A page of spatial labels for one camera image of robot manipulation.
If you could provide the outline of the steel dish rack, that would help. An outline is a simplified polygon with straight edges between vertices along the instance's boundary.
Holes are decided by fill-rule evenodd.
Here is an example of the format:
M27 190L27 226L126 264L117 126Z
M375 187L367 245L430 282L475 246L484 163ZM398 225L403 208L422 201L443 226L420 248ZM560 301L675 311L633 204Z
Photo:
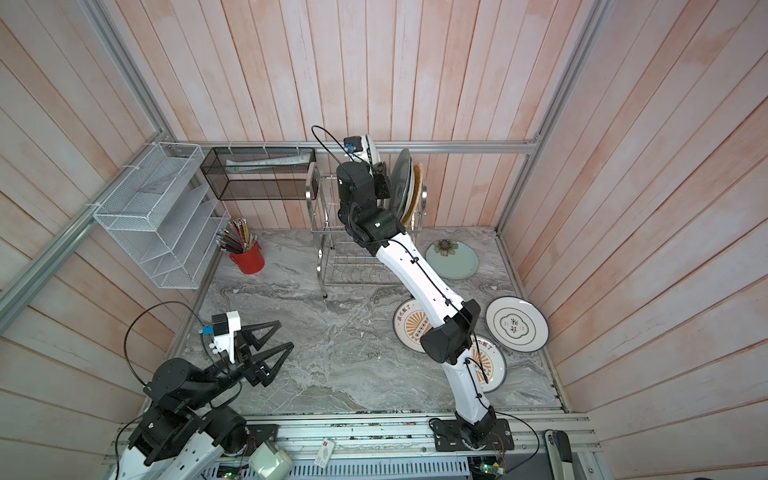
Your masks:
M358 246L338 220L337 181L313 164L305 183L305 197L317 253L316 276L321 295L333 287L392 286L399 280L375 256Z

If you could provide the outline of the cream floral plate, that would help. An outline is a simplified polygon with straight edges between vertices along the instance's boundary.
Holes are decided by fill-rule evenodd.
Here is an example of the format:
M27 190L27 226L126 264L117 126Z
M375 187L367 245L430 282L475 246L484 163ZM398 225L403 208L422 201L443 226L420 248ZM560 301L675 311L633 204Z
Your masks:
M412 201L413 201L414 189L415 189L415 174L412 172L412 175L411 175L411 177L409 179L409 182L408 182L408 188L406 190L406 199L405 199L405 202L403 204L403 212L402 212L402 215L401 215L401 223L403 225L407 224L407 217L408 217L408 212L410 211L411 204L412 204Z

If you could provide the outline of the pale green glass plate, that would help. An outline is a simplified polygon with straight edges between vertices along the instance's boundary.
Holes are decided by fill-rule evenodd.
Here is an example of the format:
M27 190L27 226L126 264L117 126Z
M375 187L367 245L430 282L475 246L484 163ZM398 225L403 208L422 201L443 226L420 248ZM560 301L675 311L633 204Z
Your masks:
M398 220L401 220L406 190L412 172L413 166L410 150L403 149L398 155L390 176L391 196L389 199L389 210Z

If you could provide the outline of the green rimmed white plate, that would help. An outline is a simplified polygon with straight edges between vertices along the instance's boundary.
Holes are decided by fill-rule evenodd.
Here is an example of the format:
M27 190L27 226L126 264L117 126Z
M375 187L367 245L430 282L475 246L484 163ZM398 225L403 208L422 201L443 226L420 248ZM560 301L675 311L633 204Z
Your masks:
M362 145L365 156L371 165L376 165L381 162L377 147L369 135L362 136Z

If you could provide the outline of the yellow woven round tray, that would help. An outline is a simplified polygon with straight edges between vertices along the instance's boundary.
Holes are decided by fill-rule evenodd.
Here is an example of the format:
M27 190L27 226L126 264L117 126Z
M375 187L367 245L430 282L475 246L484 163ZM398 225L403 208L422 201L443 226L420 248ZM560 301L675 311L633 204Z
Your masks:
M409 204L402 218L402 223L406 228L410 227L412 220L415 216L417 205L419 203L419 198L421 196L422 184L423 184L422 168L420 164L415 163L413 165L412 188L409 194Z

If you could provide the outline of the pale green flower plate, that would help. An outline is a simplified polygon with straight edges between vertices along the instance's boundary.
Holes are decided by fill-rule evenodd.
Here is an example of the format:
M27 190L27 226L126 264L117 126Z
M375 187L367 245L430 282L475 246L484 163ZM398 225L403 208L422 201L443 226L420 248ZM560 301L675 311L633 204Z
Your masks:
M425 258L443 279L467 279L479 268L476 252L465 243L451 239L434 242L427 248Z

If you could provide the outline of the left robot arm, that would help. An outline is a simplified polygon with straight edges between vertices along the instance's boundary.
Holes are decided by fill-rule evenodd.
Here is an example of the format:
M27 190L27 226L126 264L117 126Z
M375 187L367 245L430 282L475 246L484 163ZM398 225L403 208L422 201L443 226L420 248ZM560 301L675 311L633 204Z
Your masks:
M268 386L294 349L268 348L279 321L241 326L225 314L200 329L203 345L219 357L202 369L180 357L165 361L144 386L150 400L136 419L112 479L197 479L223 455L242 459L268 439L253 434L232 399L213 401L243 381Z

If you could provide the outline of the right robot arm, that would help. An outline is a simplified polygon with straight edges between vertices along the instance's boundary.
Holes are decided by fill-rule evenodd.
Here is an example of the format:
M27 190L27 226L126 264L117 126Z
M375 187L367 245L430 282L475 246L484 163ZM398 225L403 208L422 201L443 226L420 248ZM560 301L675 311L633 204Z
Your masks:
M337 166L336 176L338 217L345 231L388 267L424 310L431 329L420 344L446 375L455 400L457 434L472 449L484 446L497 417L484 400L473 369L478 302L456 294L422 257L404 225L378 205L369 166L345 162Z

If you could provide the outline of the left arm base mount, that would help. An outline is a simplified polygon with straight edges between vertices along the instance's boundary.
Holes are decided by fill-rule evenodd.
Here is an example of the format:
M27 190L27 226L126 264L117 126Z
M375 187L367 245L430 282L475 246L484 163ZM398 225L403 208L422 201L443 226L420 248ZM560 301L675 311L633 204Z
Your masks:
M247 425L246 430L248 433L245 455L253 454L256 449L263 443L270 441L275 442L277 440L279 426L277 424L254 424Z

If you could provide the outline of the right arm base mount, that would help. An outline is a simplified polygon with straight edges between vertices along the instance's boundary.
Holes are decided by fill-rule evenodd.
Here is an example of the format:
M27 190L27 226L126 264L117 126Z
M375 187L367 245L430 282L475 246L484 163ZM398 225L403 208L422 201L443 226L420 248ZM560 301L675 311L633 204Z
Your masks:
M514 449L511 428L504 419L475 428L463 420L431 418L428 426L438 452Z

